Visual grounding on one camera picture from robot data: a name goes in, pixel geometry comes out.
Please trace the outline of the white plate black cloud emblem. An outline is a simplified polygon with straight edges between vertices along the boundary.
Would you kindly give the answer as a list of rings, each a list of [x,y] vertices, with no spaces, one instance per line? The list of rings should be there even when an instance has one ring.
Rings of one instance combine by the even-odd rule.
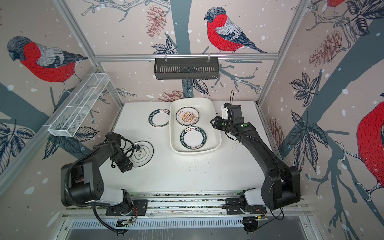
[[[140,151],[132,152],[132,147],[126,151],[127,157],[130,158],[134,168],[139,168],[146,165],[154,155],[154,147],[147,141],[138,141],[134,145],[140,145]]]

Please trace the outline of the green ring plate mid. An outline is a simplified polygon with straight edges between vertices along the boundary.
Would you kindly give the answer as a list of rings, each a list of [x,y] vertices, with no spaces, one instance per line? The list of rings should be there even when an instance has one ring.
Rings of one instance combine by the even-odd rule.
[[[207,134],[200,127],[188,127],[182,131],[180,142],[188,150],[197,150],[206,144]]]

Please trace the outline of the orange sunburst plate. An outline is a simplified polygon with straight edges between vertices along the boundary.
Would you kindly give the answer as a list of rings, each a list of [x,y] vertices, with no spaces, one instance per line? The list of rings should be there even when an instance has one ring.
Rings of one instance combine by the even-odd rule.
[[[200,113],[192,107],[184,107],[177,111],[176,120],[179,124],[185,127],[195,125],[200,119]]]

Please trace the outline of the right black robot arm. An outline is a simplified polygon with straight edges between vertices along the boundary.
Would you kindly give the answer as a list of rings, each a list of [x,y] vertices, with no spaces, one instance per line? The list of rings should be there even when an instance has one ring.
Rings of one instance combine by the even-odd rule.
[[[211,120],[211,125],[245,146],[264,172],[265,180],[261,188],[241,192],[239,203],[244,212],[250,213],[258,205],[273,211],[301,200],[299,170],[294,166],[289,167],[272,152],[257,129],[244,121],[240,105],[225,103],[223,116],[216,116]]]

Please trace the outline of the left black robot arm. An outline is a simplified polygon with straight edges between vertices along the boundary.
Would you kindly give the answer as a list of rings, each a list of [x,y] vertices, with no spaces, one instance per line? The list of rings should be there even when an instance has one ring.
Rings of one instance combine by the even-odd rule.
[[[138,144],[122,135],[108,132],[105,140],[93,150],[71,164],[61,168],[61,202],[65,207],[106,206],[113,211],[128,214],[134,207],[129,193],[124,189],[107,188],[100,172],[106,160],[112,168],[122,173],[130,171],[131,158],[140,150]]]

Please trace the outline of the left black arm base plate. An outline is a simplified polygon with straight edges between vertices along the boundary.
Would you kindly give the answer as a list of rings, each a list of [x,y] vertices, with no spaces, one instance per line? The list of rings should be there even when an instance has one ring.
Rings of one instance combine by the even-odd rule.
[[[112,207],[108,207],[106,216],[122,217],[122,216],[145,216],[148,207],[148,200],[139,199],[131,200],[130,204],[120,203]]]

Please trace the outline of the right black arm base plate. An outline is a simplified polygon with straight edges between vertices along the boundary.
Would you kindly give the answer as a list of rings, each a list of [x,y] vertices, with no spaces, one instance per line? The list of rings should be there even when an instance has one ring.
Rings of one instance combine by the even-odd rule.
[[[225,210],[227,215],[266,215],[267,209],[265,205],[251,206],[243,200],[225,199],[225,203],[220,205],[220,208]]]

